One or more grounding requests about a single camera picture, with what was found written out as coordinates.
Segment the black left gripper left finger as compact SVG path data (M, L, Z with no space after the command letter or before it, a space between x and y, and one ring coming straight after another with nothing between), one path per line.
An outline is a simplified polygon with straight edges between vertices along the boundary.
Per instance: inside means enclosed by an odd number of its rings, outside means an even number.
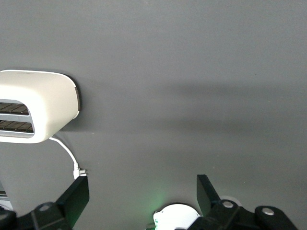
M73 230L88 202L88 177L81 176L57 201L42 203L26 215L1 210L0 230Z

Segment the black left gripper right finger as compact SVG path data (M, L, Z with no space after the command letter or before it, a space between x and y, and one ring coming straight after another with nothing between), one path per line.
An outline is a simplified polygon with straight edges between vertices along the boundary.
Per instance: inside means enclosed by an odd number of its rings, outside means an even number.
M272 206L250 212L229 199L221 199L209 178L197 176L197 201L202 217L187 230L297 230L286 214Z

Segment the white two-slot toaster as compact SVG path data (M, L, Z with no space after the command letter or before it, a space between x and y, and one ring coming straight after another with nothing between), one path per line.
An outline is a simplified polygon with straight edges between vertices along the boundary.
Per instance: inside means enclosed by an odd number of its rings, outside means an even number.
M0 71L0 142L40 143L80 111L78 89L60 73Z

